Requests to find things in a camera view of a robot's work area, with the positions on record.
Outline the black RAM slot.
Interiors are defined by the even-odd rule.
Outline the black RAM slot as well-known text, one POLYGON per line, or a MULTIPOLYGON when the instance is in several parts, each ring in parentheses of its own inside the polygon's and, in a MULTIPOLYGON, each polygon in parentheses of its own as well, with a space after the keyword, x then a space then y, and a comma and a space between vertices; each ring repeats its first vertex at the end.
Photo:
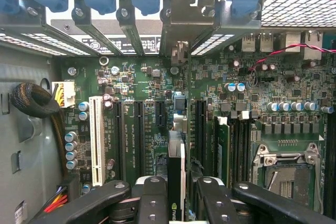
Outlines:
POLYGON ((232 183, 236 181, 237 177, 237 152, 238 152, 238 132, 239 131, 239 123, 237 119, 232 120, 232 183))
POLYGON ((336 112, 327 116, 324 214, 336 220, 336 112))
POLYGON ((251 169, 251 131, 253 120, 249 119, 246 123, 247 131, 246 131, 246 179, 249 182, 250 181, 250 169, 251 169))
POLYGON ((238 180, 242 181, 244 179, 244 165, 245 165, 245 121, 241 114, 238 116, 239 123, 239 136, 238 136, 238 160, 239 160, 239 168, 238 168, 238 180))

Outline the long black expansion slot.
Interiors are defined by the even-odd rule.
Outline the long black expansion slot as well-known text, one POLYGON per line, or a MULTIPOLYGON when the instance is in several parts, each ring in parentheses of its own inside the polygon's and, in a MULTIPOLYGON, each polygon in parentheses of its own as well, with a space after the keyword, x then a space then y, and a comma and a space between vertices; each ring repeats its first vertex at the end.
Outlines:
POLYGON ((206 161, 206 101, 195 101, 195 149, 196 158, 205 167, 206 161))
POLYGON ((117 158, 118 177, 119 179, 125 180, 123 154, 123 108, 121 101, 113 102, 112 119, 114 140, 116 142, 115 154, 117 158))

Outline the socket locking lever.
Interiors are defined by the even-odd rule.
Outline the socket locking lever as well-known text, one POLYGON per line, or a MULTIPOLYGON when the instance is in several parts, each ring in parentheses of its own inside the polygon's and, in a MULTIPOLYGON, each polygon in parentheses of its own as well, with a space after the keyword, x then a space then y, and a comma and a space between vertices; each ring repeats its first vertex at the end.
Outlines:
POLYGON ((303 154, 300 153, 278 153, 278 154, 265 154, 264 158, 264 166, 272 166, 277 164, 278 161, 296 161, 303 154))

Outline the CPU socket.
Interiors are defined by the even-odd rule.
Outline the CPU socket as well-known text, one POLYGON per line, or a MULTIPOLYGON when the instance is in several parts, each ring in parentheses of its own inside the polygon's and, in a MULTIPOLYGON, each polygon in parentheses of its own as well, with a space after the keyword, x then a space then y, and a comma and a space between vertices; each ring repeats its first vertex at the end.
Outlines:
POLYGON ((304 151, 271 152, 266 144, 257 147, 250 181, 272 193, 294 200, 316 212, 323 213, 321 196, 321 155, 316 143, 309 143, 304 151), (278 161, 264 166, 265 154, 300 153, 296 161, 278 161))

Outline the white PCI expansion slot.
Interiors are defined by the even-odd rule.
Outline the white PCI expansion slot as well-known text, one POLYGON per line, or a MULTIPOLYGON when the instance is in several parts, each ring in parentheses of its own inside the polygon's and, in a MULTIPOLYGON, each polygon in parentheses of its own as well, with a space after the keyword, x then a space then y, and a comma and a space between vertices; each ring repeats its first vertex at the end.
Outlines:
POLYGON ((91 145, 91 171, 93 187, 106 181, 103 98, 89 97, 89 124, 91 145))

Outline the short black expansion slot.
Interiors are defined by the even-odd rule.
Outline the short black expansion slot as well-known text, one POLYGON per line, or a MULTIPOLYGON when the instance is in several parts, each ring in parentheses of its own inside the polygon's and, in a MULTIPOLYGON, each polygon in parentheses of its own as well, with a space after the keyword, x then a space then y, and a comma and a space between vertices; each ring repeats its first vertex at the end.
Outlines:
POLYGON ((164 127, 165 126, 165 102, 164 101, 156 101, 155 102, 155 126, 164 127))

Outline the green motherboard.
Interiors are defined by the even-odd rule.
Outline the green motherboard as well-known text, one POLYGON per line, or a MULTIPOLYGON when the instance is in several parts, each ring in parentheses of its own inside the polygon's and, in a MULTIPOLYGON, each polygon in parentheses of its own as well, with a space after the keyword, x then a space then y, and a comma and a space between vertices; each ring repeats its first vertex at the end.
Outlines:
MULTIPOLYGON (((252 162, 260 144, 271 152, 304 151, 316 143, 321 155, 321 196, 324 200, 325 140, 327 116, 336 112, 336 31, 323 34, 321 60, 303 59, 303 42, 285 47, 286 33, 272 33, 272 52, 260 51, 260 34, 255 52, 243 52, 242 40, 204 55, 196 50, 193 59, 193 95, 207 101, 207 154, 204 176, 217 177, 215 117, 228 117, 230 126, 230 182, 232 188, 246 179, 246 123, 251 131, 252 162), (232 120, 241 114, 245 121, 244 179, 232 183, 232 120)), ((168 132, 172 126, 171 95, 179 79, 171 74, 167 56, 75 58, 60 62, 62 82, 75 83, 75 105, 62 108, 65 114, 65 166, 69 173, 68 191, 85 195, 92 185, 89 97, 103 98, 106 181, 118 177, 116 145, 113 134, 113 102, 123 108, 123 154, 125 180, 134 186, 135 169, 134 101, 144 104, 145 173, 154 176, 155 162, 168 155, 168 132), (165 126, 155 126, 155 102, 165 102, 165 126)))

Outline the white power connector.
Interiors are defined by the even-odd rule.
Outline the white power connector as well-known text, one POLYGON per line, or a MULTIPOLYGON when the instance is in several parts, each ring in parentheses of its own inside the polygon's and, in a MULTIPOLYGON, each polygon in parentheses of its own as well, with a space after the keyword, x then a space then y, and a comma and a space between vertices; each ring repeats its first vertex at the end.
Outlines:
POLYGON ((60 108, 68 108, 75 105, 75 83, 74 82, 52 82, 52 94, 60 108))

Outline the open black PC case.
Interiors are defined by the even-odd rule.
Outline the open black PC case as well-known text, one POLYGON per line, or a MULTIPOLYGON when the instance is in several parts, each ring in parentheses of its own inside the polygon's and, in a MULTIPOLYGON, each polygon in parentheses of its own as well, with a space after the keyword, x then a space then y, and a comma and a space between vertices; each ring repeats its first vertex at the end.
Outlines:
MULTIPOLYGON (((198 0, 190 0, 192 5, 198 0)), ((215 0, 213 32, 195 47, 204 55, 247 34, 336 31, 336 0, 259 0, 257 10, 235 18, 232 0, 215 0)), ((91 9, 92 24, 122 52, 115 55, 76 27, 74 7, 54 13, 35 0, 0 0, 0 224, 30 224, 81 197, 68 191, 65 114, 52 93, 63 60, 167 56, 161 48, 170 0, 143 16, 132 0, 116 0, 114 13, 91 9)))

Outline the metal USB port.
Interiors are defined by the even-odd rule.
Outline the metal USB port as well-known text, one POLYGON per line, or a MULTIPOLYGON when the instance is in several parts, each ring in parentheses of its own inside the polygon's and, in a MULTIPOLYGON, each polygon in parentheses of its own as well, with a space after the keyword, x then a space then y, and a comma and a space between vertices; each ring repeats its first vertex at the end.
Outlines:
POLYGON ((255 52, 256 37, 254 34, 247 34, 241 39, 243 52, 255 52))
POLYGON ((272 33, 260 34, 260 51, 272 52, 274 49, 274 36, 272 33))

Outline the tall metal rear port housing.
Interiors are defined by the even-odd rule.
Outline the tall metal rear port housing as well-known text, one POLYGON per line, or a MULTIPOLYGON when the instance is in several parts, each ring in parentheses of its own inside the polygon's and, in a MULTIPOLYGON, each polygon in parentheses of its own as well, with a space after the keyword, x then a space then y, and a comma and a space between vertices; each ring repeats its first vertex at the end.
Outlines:
POLYGON ((322 52, 317 48, 322 48, 323 34, 316 30, 309 30, 305 33, 303 42, 309 47, 303 49, 304 60, 321 60, 322 52))

